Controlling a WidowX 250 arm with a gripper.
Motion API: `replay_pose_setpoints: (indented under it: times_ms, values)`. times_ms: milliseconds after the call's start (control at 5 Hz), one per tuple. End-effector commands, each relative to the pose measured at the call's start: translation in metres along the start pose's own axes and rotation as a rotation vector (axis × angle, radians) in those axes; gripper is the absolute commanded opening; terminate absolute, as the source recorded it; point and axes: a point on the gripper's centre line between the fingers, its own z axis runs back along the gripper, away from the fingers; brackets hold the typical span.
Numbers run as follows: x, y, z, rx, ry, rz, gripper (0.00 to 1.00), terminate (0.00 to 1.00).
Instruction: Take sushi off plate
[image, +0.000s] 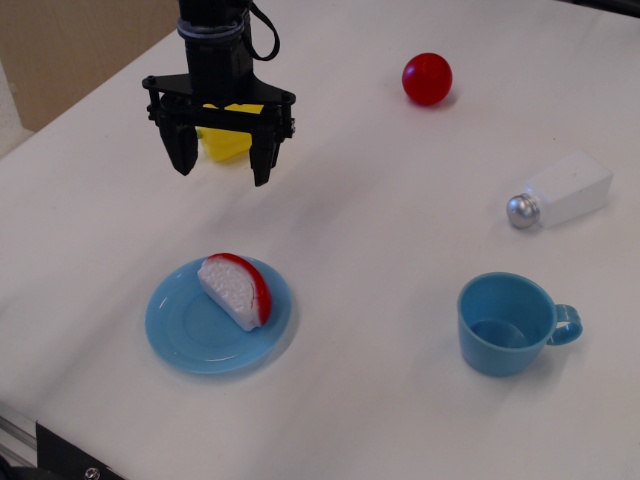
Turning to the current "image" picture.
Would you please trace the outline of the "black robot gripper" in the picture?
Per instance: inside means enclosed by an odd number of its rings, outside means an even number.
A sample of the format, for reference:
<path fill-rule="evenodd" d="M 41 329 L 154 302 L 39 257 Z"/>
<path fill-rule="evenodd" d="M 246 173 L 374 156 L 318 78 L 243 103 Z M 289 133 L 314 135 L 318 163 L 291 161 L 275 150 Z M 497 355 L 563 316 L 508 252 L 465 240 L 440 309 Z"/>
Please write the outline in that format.
<path fill-rule="evenodd" d="M 259 80 L 246 33 L 214 43 L 185 40 L 186 74 L 148 76 L 149 119 L 160 136 L 174 169 L 183 176 L 198 158 L 195 127 L 251 133 L 249 149 L 254 185 L 265 185 L 277 164 L 280 145 L 295 131 L 295 95 Z"/>

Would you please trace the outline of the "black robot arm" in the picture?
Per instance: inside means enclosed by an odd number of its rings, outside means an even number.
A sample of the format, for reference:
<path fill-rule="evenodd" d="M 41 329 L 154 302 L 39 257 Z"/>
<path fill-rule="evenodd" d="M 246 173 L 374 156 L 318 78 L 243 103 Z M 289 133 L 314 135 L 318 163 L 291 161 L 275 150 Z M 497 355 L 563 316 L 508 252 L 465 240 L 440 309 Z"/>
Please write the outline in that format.
<path fill-rule="evenodd" d="M 269 181 L 281 144 L 292 137 L 293 93 L 259 80 L 261 60 L 252 42 L 251 20 L 273 24 L 252 1 L 182 1 L 176 29 L 185 45 L 185 74 L 146 77 L 148 118 L 159 130 L 176 171 L 188 175 L 198 158 L 197 128 L 251 137 L 254 183 Z"/>

